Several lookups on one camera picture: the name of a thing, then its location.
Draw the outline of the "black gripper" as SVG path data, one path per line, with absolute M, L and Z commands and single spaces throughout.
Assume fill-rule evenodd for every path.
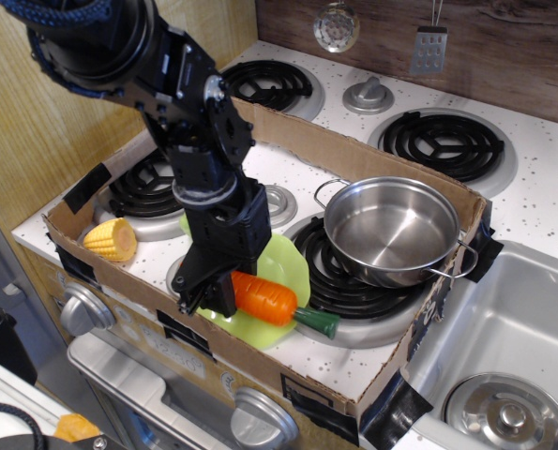
M 237 178 L 235 191 L 206 210 L 186 210 L 192 243 L 172 279 L 182 314 L 199 307 L 233 317 L 237 311 L 231 272 L 252 275 L 271 237 L 263 184 Z

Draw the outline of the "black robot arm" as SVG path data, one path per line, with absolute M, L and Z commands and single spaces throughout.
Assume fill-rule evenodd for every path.
M 233 316 L 232 274 L 256 271 L 271 231 L 264 186 L 243 170 L 252 124 L 214 60 L 152 1 L 6 1 L 4 9 L 25 25 L 52 81 L 141 114 L 191 232 L 171 283 L 179 308 Z

